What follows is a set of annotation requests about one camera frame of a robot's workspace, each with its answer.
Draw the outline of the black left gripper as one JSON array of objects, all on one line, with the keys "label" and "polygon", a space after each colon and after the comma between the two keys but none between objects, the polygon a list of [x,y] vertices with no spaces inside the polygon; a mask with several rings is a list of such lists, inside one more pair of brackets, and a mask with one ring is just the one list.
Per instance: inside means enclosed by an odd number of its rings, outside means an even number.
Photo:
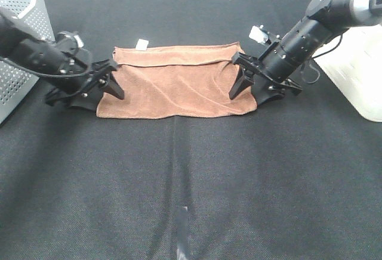
[{"label": "black left gripper", "polygon": [[53,89],[45,95],[45,103],[53,106],[62,102],[68,108],[95,112],[103,93],[123,100],[124,90],[112,74],[116,70],[117,63],[108,59],[92,63],[90,71],[83,76],[50,78],[48,82],[53,85]]}]

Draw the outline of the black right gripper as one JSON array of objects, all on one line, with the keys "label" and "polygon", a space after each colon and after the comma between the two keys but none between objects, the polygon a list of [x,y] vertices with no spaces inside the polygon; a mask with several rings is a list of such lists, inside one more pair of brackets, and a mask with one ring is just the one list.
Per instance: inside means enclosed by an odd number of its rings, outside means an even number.
[{"label": "black right gripper", "polygon": [[279,42],[272,43],[259,58],[238,51],[232,63],[238,65],[239,70],[229,91],[231,100],[249,86],[258,105],[284,98],[288,89],[295,95],[302,91],[302,87],[289,78],[301,63],[290,59]]}]

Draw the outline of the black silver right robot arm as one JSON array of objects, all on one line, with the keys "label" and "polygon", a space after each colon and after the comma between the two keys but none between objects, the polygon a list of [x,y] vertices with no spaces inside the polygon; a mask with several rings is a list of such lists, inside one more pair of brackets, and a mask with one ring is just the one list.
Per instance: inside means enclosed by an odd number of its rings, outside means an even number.
[{"label": "black silver right robot arm", "polygon": [[236,52],[232,63],[239,67],[230,91],[235,99],[251,89],[258,105],[279,100],[286,90],[298,95],[302,88],[290,76],[323,45],[352,27],[375,26],[381,23],[381,0],[311,0],[304,16],[284,36],[279,37],[263,26],[254,26],[253,40],[266,46],[259,56]]}]

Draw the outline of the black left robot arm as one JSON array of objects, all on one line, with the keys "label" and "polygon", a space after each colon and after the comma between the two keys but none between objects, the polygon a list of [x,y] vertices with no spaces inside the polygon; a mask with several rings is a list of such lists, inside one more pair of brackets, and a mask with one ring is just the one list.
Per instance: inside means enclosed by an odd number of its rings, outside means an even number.
[{"label": "black left robot arm", "polygon": [[39,37],[9,9],[1,8],[1,60],[36,75],[53,88],[45,103],[96,111],[104,93],[120,100],[124,90],[113,72],[113,59],[95,61],[76,32],[60,32],[55,41]]}]

